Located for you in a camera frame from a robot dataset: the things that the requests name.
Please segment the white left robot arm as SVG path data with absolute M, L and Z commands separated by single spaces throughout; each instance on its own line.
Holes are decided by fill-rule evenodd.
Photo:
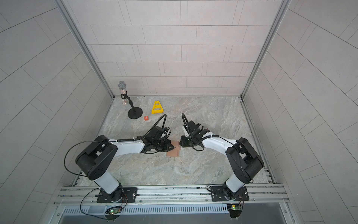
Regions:
M 112 140 L 104 135 L 97 137 L 76 158 L 75 162 L 85 176 L 100 187 L 98 202 L 116 203 L 124 198 L 121 183 L 108 171 L 112 160 L 126 154 L 155 154 L 169 152 L 175 147 L 168 139 L 171 133 L 165 123 L 158 126 L 160 121 L 166 121 L 162 115 L 150 130 L 143 136 L 132 139 Z

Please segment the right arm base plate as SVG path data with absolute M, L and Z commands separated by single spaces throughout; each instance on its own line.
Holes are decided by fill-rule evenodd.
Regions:
M 213 202 L 249 201 L 248 191 L 245 186 L 239 188 L 236 192 L 232 192 L 226 186 L 208 185 L 206 189 L 211 193 L 211 198 Z

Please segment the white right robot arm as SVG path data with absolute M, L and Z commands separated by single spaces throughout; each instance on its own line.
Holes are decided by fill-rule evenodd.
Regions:
M 206 148 L 213 149 L 225 155 L 232 169 L 231 176 L 224 182 L 219 194 L 223 194 L 228 201 L 243 200 L 244 193 L 240 191 L 264 167 L 264 162 L 250 142 L 245 138 L 231 140 L 221 137 L 204 127 L 200 123 L 188 121 L 182 114 L 183 130 L 180 146 L 191 147 L 196 151 Z

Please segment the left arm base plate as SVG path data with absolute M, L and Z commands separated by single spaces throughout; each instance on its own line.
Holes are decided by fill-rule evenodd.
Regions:
M 135 187 L 118 187 L 113 193 L 108 194 L 104 189 L 95 195 L 97 203 L 134 203 L 136 200 L 138 188 Z

